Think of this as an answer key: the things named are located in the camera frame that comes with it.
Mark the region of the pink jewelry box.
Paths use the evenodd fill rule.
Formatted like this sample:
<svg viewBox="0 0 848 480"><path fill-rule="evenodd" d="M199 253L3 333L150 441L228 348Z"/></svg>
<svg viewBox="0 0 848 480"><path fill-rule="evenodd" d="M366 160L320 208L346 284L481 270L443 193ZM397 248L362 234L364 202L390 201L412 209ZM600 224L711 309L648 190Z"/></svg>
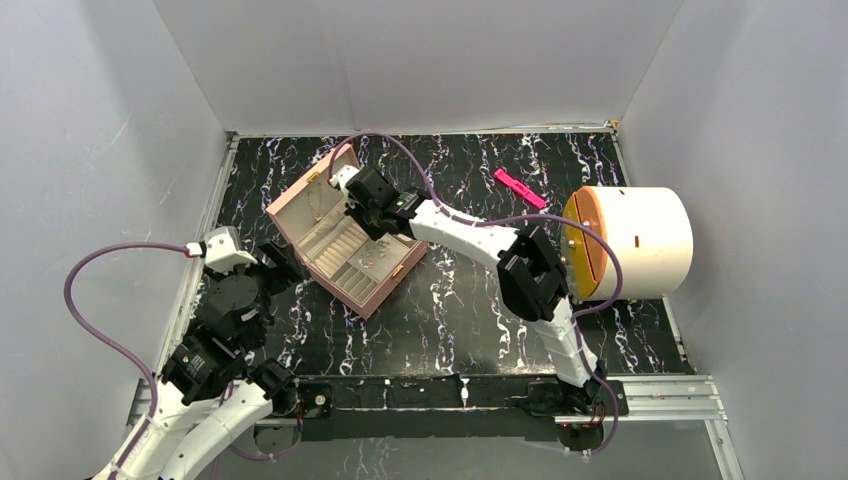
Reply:
<svg viewBox="0 0 848 480"><path fill-rule="evenodd" d="M345 214L328 172L360 167L351 145L336 147L265 209L311 277L364 319L370 318L424 257L428 245L402 235L371 240ZM358 259L374 261L365 269Z"/></svg>

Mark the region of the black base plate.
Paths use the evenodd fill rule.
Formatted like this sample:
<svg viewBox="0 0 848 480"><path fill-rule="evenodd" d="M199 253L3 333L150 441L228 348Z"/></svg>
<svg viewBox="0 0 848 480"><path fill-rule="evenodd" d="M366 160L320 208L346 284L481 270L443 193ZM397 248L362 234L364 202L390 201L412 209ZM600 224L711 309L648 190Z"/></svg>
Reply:
<svg viewBox="0 0 848 480"><path fill-rule="evenodd" d="M307 441L393 437L555 441L551 415L529 412L533 376L322 376L300 380Z"/></svg>

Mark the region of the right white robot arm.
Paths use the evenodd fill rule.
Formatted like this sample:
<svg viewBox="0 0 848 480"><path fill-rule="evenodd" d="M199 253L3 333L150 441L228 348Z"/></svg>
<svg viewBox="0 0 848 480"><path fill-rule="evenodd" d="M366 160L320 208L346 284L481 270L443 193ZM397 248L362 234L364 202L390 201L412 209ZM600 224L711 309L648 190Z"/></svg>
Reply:
<svg viewBox="0 0 848 480"><path fill-rule="evenodd" d="M378 170L343 167L328 179L345 213L372 239L402 235L462 254L493 271L504 306L539 335L555 368L558 393L525 406L542 415L591 414L603 399L597 359L573 320L566 269L541 227L488 226L429 194L399 191Z"/></svg>

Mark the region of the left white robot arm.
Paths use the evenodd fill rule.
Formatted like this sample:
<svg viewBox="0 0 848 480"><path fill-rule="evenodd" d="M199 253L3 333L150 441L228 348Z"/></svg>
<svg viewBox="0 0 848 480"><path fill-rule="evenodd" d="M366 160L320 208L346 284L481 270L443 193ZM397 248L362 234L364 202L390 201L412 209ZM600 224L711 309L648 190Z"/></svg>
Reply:
<svg viewBox="0 0 848 480"><path fill-rule="evenodd" d="M271 298L306 277L291 245L260 250L264 260L247 257L223 273L202 247L205 299L151 384L147 412L97 478L194 479L258 420L302 415L296 375L274 358L247 360L274 323Z"/></svg>

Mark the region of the white cylinder with orange lid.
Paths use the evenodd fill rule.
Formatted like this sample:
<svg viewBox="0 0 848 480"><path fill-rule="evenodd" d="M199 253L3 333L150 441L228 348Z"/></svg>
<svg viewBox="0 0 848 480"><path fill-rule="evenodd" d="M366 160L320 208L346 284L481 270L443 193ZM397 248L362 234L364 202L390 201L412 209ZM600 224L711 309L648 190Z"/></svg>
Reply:
<svg viewBox="0 0 848 480"><path fill-rule="evenodd" d="M571 195L563 216L600 235L616 254L623 272L622 299L660 299L676 291L690 270L691 224L671 189L583 186ZM561 248L573 298L608 299L616 273L607 251L571 226L563 230Z"/></svg>

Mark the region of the aluminium frame rail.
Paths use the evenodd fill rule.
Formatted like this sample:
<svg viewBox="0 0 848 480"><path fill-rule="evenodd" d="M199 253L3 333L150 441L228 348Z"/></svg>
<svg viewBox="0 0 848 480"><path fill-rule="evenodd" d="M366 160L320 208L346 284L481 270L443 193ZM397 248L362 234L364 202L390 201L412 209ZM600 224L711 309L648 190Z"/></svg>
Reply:
<svg viewBox="0 0 848 480"><path fill-rule="evenodd" d="M553 437L589 455L626 421L702 421L721 475L742 475L708 375L612 376L584 388L552 375L319 376L287 381L275 396L236 382L207 401L185 405L179 393L163 393L152 404L154 426L169 432L175 456L193 458L196 470L254 428L302 429L310 441Z"/></svg>

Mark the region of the pink plastic clip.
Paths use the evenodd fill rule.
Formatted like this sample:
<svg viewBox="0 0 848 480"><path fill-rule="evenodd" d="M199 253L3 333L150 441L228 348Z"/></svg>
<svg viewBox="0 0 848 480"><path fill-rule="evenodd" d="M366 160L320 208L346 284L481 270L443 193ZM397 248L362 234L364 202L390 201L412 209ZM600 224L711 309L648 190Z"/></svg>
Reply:
<svg viewBox="0 0 848 480"><path fill-rule="evenodd" d="M513 194L522 199L528 205L536 209L544 209L547 202L540 195L532 191L527 185L509 175L502 168L498 168L493 174L495 180L508 188Z"/></svg>

